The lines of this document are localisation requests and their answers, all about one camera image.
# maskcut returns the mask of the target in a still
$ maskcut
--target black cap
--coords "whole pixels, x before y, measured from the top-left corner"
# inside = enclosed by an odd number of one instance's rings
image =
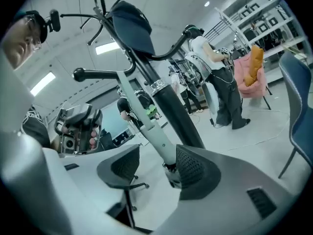
[[[130,3],[119,2],[109,13],[121,41],[130,48],[154,55],[151,26],[144,14]]]
[[[17,20],[28,16],[28,15],[33,15],[36,19],[36,22],[39,24],[40,26],[40,42],[43,43],[46,39],[47,39],[47,35],[48,35],[48,29],[47,29],[47,24],[45,22],[45,20],[43,19],[43,17],[39,14],[39,12],[37,10],[30,10],[30,11],[19,11],[15,17],[13,18],[13,22],[16,22]]]

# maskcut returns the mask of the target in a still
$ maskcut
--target fluorescent light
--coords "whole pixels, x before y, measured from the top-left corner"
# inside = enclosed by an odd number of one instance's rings
[[[97,52],[97,55],[100,55],[102,53],[108,52],[110,50],[118,49],[118,48],[119,48],[118,44],[116,42],[113,42],[113,43],[96,47],[96,52]]]
[[[55,79],[55,75],[49,72],[35,87],[30,91],[34,96],[36,96],[48,83]]]

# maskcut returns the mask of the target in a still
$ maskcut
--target desk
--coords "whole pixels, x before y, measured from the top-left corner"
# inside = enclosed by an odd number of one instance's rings
[[[81,192],[102,212],[108,212],[115,204],[124,202],[124,190],[113,189],[97,175],[97,166],[133,145],[112,150],[61,159],[63,165],[77,164],[79,167],[68,170],[74,183]]]

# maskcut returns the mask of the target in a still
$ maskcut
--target white floor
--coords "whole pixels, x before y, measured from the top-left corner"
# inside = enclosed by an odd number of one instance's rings
[[[289,102],[284,82],[270,87],[270,90],[273,95],[266,98],[272,111],[268,110],[263,99],[244,99],[243,117],[250,118],[251,123],[242,129],[232,130],[231,125],[215,129],[209,122],[208,110],[194,114],[191,119],[207,150],[246,160],[291,194],[298,195],[311,169],[296,154],[282,179],[277,178],[292,151],[288,137]],[[313,107],[313,94],[310,94],[309,104]],[[163,130],[173,143],[181,143],[169,124]],[[177,206],[180,190],[171,188],[161,164],[161,157],[150,143],[141,147],[136,182],[146,182],[150,188],[132,191],[133,204],[138,209],[134,212],[138,227],[156,229]]]

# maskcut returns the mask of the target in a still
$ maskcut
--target ceiling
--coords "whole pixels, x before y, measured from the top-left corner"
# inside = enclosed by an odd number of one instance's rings
[[[107,9],[116,0],[105,0]],[[151,38],[156,54],[163,54],[179,38],[187,24],[195,24],[199,15],[208,13],[218,0],[125,0],[139,8],[147,17],[153,29]],[[38,10],[48,17],[51,9],[62,13],[94,14],[93,0],[27,0],[23,10]],[[97,70],[125,70],[130,64],[121,50],[113,50],[96,55],[95,47],[112,42],[104,30],[96,43],[87,46],[99,28],[99,22],[91,20],[84,30],[79,26],[84,18],[61,18],[61,30],[48,34],[42,49],[21,67],[16,73],[23,83],[32,89],[49,71],[56,76],[35,97],[35,107],[43,117],[52,120],[59,112],[62,103],[67,100],[76,105],[87,102],[116,85],[114,80],[85,80],[78,83],[71,77],[77,67]]]

